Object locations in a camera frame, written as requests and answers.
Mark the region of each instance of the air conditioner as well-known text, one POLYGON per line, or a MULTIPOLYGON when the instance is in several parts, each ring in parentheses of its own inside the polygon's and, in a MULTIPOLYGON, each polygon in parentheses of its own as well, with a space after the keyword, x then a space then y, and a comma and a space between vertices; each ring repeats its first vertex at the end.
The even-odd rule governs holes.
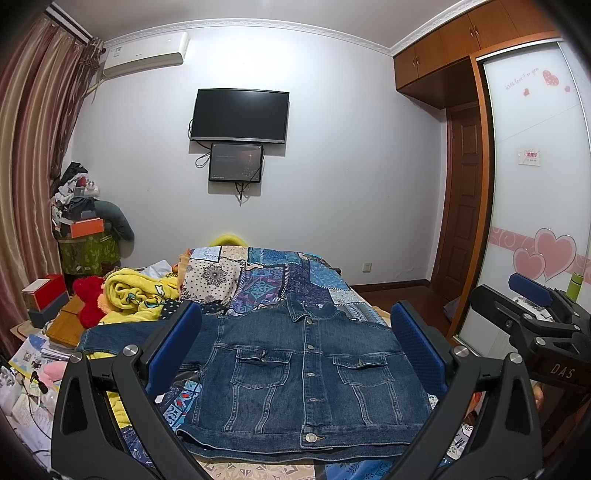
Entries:
POLYGON ((188 44, 187 32, 175 32, 112 47, 105 60, 103 75, 113 78, 140 70, 182 65, 188 44))

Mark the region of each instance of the wooden floor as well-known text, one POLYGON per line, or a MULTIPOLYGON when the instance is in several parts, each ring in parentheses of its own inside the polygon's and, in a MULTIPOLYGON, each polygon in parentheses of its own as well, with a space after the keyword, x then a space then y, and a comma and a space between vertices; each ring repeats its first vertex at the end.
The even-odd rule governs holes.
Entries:
POLYGON ((390 311, 392 305, 400 300, 408 300, 423 320, 443 335, 447 334, 450 322, 443 314, 443 306, 447 300, 437 295, 429 287, 406 287, 393 290, 359 292, 371 305, 390 311))

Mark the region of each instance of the curtain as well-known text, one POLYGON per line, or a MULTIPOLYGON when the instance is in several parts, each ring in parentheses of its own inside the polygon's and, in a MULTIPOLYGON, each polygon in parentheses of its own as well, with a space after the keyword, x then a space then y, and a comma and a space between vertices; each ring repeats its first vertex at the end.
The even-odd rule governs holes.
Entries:
POLYGON ((81 45, 42 17, 0 74, 0 348, 8 356, 19 344, 10 328, 27 319, 21 290, 61 272, 51 180, 101 48, 98 41, 81 45))

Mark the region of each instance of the door frame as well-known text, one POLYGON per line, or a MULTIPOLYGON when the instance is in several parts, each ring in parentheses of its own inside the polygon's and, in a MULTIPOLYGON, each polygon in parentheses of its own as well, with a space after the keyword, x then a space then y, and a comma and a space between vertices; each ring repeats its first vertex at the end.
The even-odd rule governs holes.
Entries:
MULTIPOLYGON (((547 31, 542 33, 536 33, 525 37, 514 38, 492 47, 483 48, 470 55, 470 63, 472 65, 472 72, 476 81, 476 92, 478 94, 478 107, 480 109, 480 126, 482 128, 482 188, 480 191, 480 209, 478 213, 478 224, 476 225, 476 238, 474 241, 474 250, 470 258, 470 264, 468 267, 468 274, 466 276, 466 282, 462 290, 462 295, 457 305, 456 313, 453 317, 452 324, 447 331, 447 341, 452 345, 458 345, 458 341, 454 338, 464 325, 464 320, 470 307, 469 298, 470 293, 476 287, 478 279, 480 277, 480 270, 482 269, 482 261, 484 260, 484 254, 486 251, 486 244, 488 243, 488 232, 491 225, 491 213, 492 213, 492 201, 494 194, 494 182, 495 182, 495 139, 494 130, 492 125, 492 108, 491 102, 488 96, 488 88, 486 87, 486 77, 484 68, 481 63, 478 63, 476 59, 488 55, 491 53, 499 52, 507 48, 517 47, 526 43, 532 43, 540 40, 548 39, 559 40, 560 34, 555 31, 547 31)), ((464 105, 448 109, 448 112, 457 111, 455 108, 462 110, 466 108, 464 105)), ((441 260, 441 246, 446 236, 446 224, 449 217, 449 199, 451 192, 449 192, 451 186, 451 142, 450 142, 450 129, 451 125, 449 122, 449 114, 447 116, 447 179, 446 179, 446 194, 443 206, 443 218, 441 221, 441 234, 439 237, 439 245, 437 247, 437 255, 435 259, 435 265, 433 268, 434 278, 436 272, 439 271, 439 262, 441 260)))

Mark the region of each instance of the cabinet door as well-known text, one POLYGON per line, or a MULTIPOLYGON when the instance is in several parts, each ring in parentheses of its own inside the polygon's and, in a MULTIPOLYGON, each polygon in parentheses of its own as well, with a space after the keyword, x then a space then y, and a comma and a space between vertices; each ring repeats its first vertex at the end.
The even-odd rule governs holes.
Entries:
POLYGON ((397 89, 418 79, 416 56, 414 46, 410 46, 394 57, 394 74, 396 76, 397 89))
POLYGON ((476 33, 468 15, 462 15, 448 24, 443 25, 439 29, 439 33, 449 63, 480 50, 476 33))
POLYGON ((431 32, 414 46, 418 76, 422 77, 448 63, 439 30, 431 32))
POLYGON ((519 37, 501 0, 493 0, 468 13, 481 48, 519 37))
POLYGON ((531 0, 501 0, 520 37, 556 30, 550 19, 531 0))

